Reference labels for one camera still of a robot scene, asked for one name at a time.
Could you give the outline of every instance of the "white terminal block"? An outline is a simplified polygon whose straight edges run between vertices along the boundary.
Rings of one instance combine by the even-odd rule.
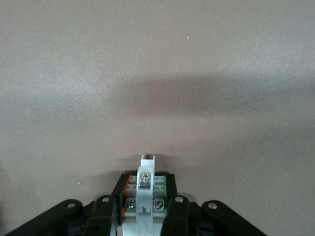
[[[165,214],[153,211],[153,199],[161,197],[165,192],[163,182],[164,177],[155,177],[155,156],[143,155],[136,182],[132,176],[127,189],[127,197],[135,197],[136,207],[135,211],[125,212],[123,236],[160,235]]]

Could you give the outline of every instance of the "round rivet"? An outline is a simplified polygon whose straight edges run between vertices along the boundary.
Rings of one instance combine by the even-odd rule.
[[[104,202],[104,203],[106,203],[108,201],[109,201],[109,198],[107,198],[107,197],[102,199],[102,202]]]
[[[218,206],[217,206],[217,204],[215,204],[215,203],[209,203],[209,204],[208,204],[208,208],[210,208],[210,209],[217,209]]]
[[[184,201],[184,199],[180,196],[175,198],[175,201],[177,201],[178,203],[182,203]]]
[[[67,205],[67,208],[73,208],[73,207],[75,207],[75,203],[69,203],[69,204]]]

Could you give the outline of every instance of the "metal screw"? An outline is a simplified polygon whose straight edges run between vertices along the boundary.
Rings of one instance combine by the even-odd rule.
[[[178,203],[182,203],[184,201],[184,198],[178,196],[175,198],[175,201],[177,201]]]
[[[102,202],[104,202],[104,203],[109,202],[109,198],[107,198],[107,197],[106,197],[106,198],[103,198],[103,199],[102,199]]]
[[[136,207],[136,199],[135,198],[127,198],[126,199],[126,209],[134,209]]]
[[[151,174],[150,173],[141,174],[141,177],[140,177],[141,183],[150,183],[150,180],[151,180]]]
[[[69,204],[67,205],[67,208],[73,208],[73,207],[75,207],[75,203],[69,203]]]
[[[209,203],[208,204],[208,208],[210,208],[210,209],[217,209],[218,208],[218,206],[217,206],[217,204],[215,204],[215,203]]]
[[[162,198],[154,198],[153,200],[153,207],[156,210],[163,210],[164,204],[165,204],[165,201]]]

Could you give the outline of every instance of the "beige tabletop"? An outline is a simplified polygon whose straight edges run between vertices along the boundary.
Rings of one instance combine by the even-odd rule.
[[[0,235],[140,155],[268,236],[315,234],[315,1],[1,0]]]

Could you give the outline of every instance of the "screw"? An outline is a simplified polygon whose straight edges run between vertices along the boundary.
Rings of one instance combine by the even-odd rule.
[[[141,183],[150,183],[150,179],[151,179],[151,174],[150,173],[144,173],[141,175],[140,177],[140,182]]]
[[[182,203],[184,201],[184,198],[178,196],[175,198],[175,201],[177,201],[178,203]]]
[[[103,198],[103,199],[102,199],[102,202],[104,202],[104,203],[109,202],[109,198],[107,198],[107,197],[106,197],[106,198]]]
[[[218,206],[217,206],[217,204],[215,204],[215,203],[209,203],[208,204],[208,208],[210,208],[210,209],[217,209],[218,208]]]
[[[156,209],[156,210],[163,210],[164,209],[164,199],[162,198],[154,198],[153,200],[153,207]]]
[[[75,203],[69,203],[69,204],[67,205],[67,208],[73,208],[73,207],[75,207]]]
[[[126,209],[134,209],[136,207],[136,199],[135,198],[127,198],[126,199]]]

